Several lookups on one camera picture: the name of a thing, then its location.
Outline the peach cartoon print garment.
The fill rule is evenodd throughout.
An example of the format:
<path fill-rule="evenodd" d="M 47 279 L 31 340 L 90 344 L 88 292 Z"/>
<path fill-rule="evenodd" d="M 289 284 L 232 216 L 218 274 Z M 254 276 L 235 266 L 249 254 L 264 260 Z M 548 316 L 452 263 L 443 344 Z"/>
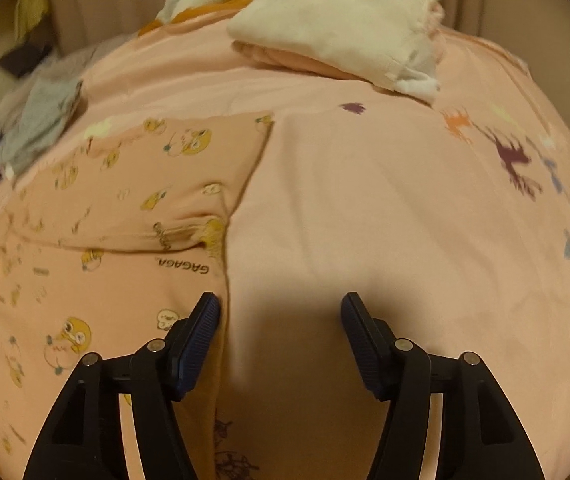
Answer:
<path fill-rule="evenodd" d="M 82 142 L 0 209 L 0 476 L 20 478 L 81 358 L 124 356 L 227 295 L 224 239 L 269 113 Z"/>

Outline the cream folded clothes stack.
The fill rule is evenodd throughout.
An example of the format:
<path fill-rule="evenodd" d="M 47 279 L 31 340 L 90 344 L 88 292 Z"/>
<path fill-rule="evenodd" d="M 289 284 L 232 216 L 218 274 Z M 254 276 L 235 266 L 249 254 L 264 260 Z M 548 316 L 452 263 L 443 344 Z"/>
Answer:
<path fill-rule="evenodd" d="M 441 0 L 253 0 L 227 32 L 432 104 L 443 18 Z"/>

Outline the pink printed bed sheet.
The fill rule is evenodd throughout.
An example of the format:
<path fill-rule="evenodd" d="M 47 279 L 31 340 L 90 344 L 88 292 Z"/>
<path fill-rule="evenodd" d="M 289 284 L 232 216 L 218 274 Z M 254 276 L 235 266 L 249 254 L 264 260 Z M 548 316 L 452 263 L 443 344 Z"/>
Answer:
<path fill-rule="evenodd" d="M 357 292 L 425 350 L 483 357 L 550 479 L 570 475 L 570 131 L 501 48 L 446 32 L 427 106 L 238 52 L 217 12 L 128 41 L 0 209 L 82 142 L 269 113 L 224 239 L 227 295 L 175 412 L 203 479 L 362 479 L 385 408 L 339 318 Z"/>

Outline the grey crumpled garment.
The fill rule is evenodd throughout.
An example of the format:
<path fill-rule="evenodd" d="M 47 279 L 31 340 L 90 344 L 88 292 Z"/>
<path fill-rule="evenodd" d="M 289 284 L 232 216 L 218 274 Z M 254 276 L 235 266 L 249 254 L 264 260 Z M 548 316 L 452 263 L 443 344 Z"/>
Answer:
<path fill-rule="evenodd" d="M 15 180 L 64 132 L 80 99 L 82 80 L 39 78 L 28 92 L 17 122 L 3 131 L 0 174 Z"/>

